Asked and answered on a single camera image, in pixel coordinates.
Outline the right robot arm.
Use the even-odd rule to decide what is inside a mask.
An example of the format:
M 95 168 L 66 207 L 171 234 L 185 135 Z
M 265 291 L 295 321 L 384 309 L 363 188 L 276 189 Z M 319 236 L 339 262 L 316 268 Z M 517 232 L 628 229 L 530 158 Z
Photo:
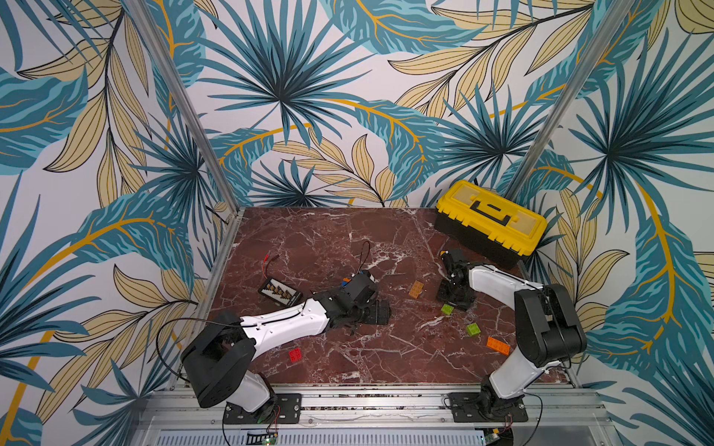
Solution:
M 564 286 L 530 282 L 492 265 L 469 262 L 460 250 L 440 252 L 439 258 L 446 269 L 438 293 L 442 301 L 454 307 L 470 305 L 481 293 L 514 310 L 517 347 L 483 381 L 483 406 L 515 403 L 541 375 L 587 349 L 587 336 Z

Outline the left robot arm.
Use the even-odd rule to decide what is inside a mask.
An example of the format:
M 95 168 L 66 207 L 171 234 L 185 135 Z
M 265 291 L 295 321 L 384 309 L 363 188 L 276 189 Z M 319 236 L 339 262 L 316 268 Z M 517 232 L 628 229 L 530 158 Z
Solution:
M 224 403 L 266 417 L 277 410 L 278 397 L 263 376 L 249 371 L 254 360 L 297 339 L 347 325 L 386 325 L 390 317 L 390 304 L 379 298 L 373 276 L 358 271 L 297 306 L 259 316 L 223 313 L 207 321 L 183 351 L 181 365 L 200 407 Z

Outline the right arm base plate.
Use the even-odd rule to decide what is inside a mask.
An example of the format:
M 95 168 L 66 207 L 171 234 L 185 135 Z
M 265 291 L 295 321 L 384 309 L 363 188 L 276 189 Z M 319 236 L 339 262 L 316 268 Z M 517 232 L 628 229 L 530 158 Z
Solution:
M 455 423 L 524 423 L 528 421 L 522 398 L 500 399 L 489 392 L 452 392 L 448 406 Z

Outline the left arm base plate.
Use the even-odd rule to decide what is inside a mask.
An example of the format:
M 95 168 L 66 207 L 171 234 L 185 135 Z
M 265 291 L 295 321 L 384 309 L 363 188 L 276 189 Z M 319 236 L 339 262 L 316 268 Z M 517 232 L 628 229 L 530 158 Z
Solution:
M 279 393 L 269 397 L 266 403 L 253 412 L 239 405 L 227 403 L 223 416 L 225 425 L 264 425 L 269 423 L 294 425 L 299 423 L 302 395 Z

